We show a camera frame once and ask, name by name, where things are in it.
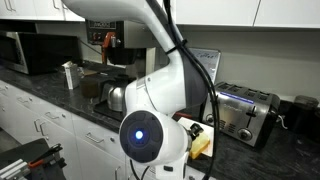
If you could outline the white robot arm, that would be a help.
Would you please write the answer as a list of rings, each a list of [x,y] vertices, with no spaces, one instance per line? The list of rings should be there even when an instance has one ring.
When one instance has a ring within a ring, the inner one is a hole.
[[[174,41],[168,18],[157,0],[63,0],[74,13],[94,21],[129,20],[145,24],[170,62],[130,83],[119,141],[130,160],[156,171],[159,180],[184,180],[192,138],[172,115],[205,101],[208,91],[189,58]]]

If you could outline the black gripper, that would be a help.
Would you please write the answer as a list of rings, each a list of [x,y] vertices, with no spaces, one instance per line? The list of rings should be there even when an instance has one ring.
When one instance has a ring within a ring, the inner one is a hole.
[[[195,140],[202,132],[203,128],[199,124],[193,123],[190,126],[189,134],[193,140]]]

